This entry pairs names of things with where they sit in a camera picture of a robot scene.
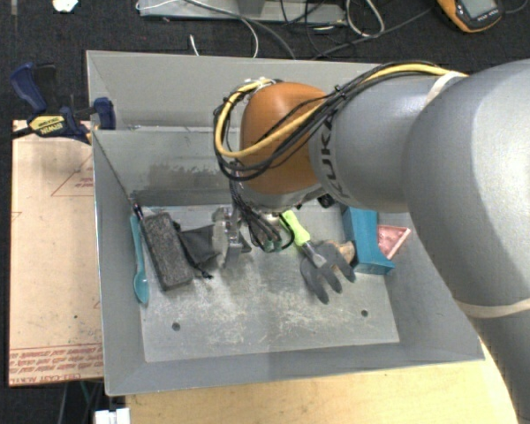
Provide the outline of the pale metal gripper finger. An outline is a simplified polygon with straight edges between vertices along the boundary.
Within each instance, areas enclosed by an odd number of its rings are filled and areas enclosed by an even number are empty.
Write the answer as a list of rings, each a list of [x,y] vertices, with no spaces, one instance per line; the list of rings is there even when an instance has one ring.
[[[231,209],[218,207],[212,214],[212,221],[214,223],[214,236],[227,239],[231,231]]]
[[[246,241],[237,223],[229,222],[225,227],[227,247],[224,255],[223,266],[232,269],[239,263],[241,254],[248,254],[252,247]]]

